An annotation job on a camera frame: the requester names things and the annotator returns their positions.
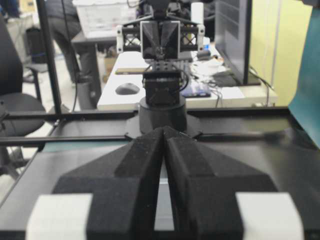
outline person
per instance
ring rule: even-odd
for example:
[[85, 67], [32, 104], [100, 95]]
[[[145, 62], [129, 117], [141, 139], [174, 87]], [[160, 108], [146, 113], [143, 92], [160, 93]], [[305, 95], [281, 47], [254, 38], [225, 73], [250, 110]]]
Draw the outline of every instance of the person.
[[0, 13], [4, 17], [19, 18], [19, 4], [17, 0], [0, 0]]
[[[62, 0], [46, 0], [45, 5], [51, 35], [64, 55], [71, 81], [75, 83], [76, 76], [78, 76], [79, 65], [71, 45], [71, 40], [82, 29], [77, 10], [73, 5], [72, 0], [63, 0], [63, 3], [70, 39], [68, 38]], [[95, 56], [90, 53], [87, 46], [77, 47], [76, 53], [80, 56], [81, 75], [91, 76], [93, 72], [91, 63], [95, 61]]]

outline white storage bin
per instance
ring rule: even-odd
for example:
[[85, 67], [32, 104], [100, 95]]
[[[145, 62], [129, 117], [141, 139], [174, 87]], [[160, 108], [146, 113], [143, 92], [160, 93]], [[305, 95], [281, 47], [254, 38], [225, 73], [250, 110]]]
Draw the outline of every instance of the white storage bin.
[[[136, 19], [136, 8], [127, 0], [73, 0], [87, 39], [116, 36], [116, 26]], [[130, 0], [131, 6], [139, 3]]]

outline teal panel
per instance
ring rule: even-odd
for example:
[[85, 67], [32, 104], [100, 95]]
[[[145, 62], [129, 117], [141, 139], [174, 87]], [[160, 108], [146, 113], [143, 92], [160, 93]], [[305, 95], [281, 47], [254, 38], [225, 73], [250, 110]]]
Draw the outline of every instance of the teal panel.
[[320, 147], [320, 9], [313, 8], [291, 113]]
[[60, 151], [71, 151], [78, 149], [92, 149], [101, 147], [122, 147], [128, 144], [128, 141], [88, 141], [88, 142], [52, 142], [47, 143], [43, 149], [43, 153], [52, 153]]

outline computer monitor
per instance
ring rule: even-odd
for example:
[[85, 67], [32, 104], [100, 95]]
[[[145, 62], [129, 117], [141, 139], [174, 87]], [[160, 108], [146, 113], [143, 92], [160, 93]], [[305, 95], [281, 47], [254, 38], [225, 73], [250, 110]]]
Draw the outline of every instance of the computer monitor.
[[237, 85], [259, 85], [249, 75], [252, 0], [216, 0], [215, 47]]

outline monitor stand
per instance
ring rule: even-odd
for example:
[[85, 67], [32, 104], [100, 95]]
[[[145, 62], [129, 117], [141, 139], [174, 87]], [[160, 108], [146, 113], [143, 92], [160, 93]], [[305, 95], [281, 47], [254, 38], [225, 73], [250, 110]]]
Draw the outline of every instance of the monitor stand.
[[217, 86], [220, 88], [223, 87], [235, 87], [235, 86], [257, 86], [261, 85], [261, 81], [259, 78], [254, 76], [249, 72], [247, 83], [240, 83], [236, 76], [233, 74], [231, 70], [219, 72], [213, 75], [213, 79], [216, 82]]

